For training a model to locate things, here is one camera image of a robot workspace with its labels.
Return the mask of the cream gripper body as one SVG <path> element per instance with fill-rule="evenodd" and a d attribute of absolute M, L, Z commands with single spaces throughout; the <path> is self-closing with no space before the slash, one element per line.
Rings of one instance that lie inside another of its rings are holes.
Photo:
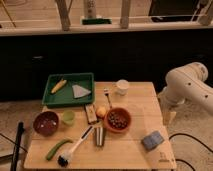
<path fill-rule="evenodd" d="M 176 116 L 176 111 L 173 110 L 175 104 L 165 96 L 159 97 L 159 103 L 162 111 L 163 124 L 168 126 Z"/>

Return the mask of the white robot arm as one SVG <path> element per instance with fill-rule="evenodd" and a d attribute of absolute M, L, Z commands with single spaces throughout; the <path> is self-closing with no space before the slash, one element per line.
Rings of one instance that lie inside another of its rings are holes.
<path fill-rule="evenodd" d="M 183 104 L 185 100 L 197 103 L 213 115 L 213 88 L 205 84 L 207 78 L 208 69 L 200 62 L 174 68 L 166 74 L 166 86 L 158 95 L 165 126 L 176 115 L 173 108 Z"/>

